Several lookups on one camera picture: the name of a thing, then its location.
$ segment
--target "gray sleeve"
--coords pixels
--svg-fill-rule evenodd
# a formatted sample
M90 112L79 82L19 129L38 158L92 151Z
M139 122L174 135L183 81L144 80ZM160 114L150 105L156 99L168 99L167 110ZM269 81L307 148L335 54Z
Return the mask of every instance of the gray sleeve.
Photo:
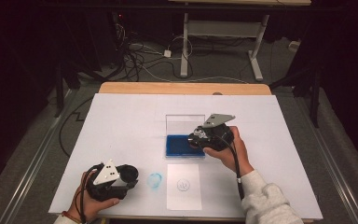
M242 208L246 224L264 223L303 223L281 189L275 184L267 184L257 170L241 177L245 197Z

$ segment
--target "person's left hand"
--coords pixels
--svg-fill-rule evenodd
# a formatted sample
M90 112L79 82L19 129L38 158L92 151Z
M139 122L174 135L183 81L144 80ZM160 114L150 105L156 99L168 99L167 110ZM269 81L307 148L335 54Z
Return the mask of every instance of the person's left hand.
M89 174L89 176L87 176L87 179L90 178L90 176L93 174L93 172L91 172ZM76 218L77 220L81 220L80 218L80 214L77 212L76 207L80 210L80 191L81 191L81 184L82 181L85 177L86 173L83 173L81 181L80 181L80 186L77 188L76 192L75 192L75 196L74 199L72 200L72 204L71 207L68 210L68 214L74 218ZM112 207L116 204L120 203L120 199L118 198L112 198L112 199L108 199L106 201L103 202L99 202L95 199L92 199L89 195L89 193L84 190L84 197L83 197L83 208L84 208L84 215L86 217L87 221L91 221L93 220L99 211L108 208L108 207Z

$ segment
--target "blue ink pad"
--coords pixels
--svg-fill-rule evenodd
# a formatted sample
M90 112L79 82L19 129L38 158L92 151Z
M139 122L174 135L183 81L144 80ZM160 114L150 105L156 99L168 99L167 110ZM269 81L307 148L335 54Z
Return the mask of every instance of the blue ink pad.
M205 157L202 148L193 148L188 143L188 135L167 135L166 157Z

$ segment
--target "floor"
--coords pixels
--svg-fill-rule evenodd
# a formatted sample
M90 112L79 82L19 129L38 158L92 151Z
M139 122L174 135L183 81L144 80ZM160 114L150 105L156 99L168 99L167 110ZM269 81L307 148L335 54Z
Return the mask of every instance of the floor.
M214 39L214 45L195 40L189 60L192 76L177 78L180 61L158 60L165 48L152 42L138 42L131 46L144 60L143 70L136 74L127 62L130 74L122 72L113 79L119 81L193 81L223 83L256 83L245 54L252 39ZM282 39L273 44L263 43L257 56L264 80L270 84L286 74L295 54ZM173 52L173 58L180 53ZM106 66L102 75L114 68ZM0 175L0 223L53 223L56 216L48 209L58 187L68 157L76 143L83 120L90 107L90 97L100 83L79 75L79 90L67 90L62 115L54 118L56 98L42 111L23 136L7 167ZM324 215L316 223L358 223L358 153L334 115L328 99L321 90L318 119L315 129L308 117L309 98L296 98L290 87L273 90L278 98L290 134ZM112 223L172 223L165 220L115 219Z

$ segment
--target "hand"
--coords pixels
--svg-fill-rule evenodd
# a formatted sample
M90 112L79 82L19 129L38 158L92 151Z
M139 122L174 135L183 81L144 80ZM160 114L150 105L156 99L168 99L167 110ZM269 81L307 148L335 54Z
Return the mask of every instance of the hand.
M93 172L91 172L89 174L89 176L87 176L87 179L90 178L90 176L93 174ZM81 191L81 184L82 181L85 177L86 173L83 173L81 181L80 181L80 186L77 188L76 192L75 192L75 196L74 199L72 200L72 204L71 207L68 210L68 214L74 218L76 218L77 220L81 220L80 218L80 214L79 212L77 212L76 207L80 210L80 191ZM93 220L99 211L108 208L108 207L112 207L116 204L118 204L120 202L120 199L118 198L112 198L112 199L108 199L106 201L103 202L99 202L97 200L94 200L90 197L89 193L87 192L87 190L84 190L84 197L83 197L83 208L84 208L84 215L86 217L87 221L91 221Z
M240 132L237 127L229 127L232 133L234 134L234 140L231 146L236 149L238 163L240 165L240 175L247 175L251 173L254 168L249 162L248 152L246 151L246 146L243 140L240 137ZM205 147L204 152L212 157L215 157L222 161L222 163L230 170L235 171L235 161L234 157L231 153L231 150L227 147L222 151L216 151L211 149L210 147Z

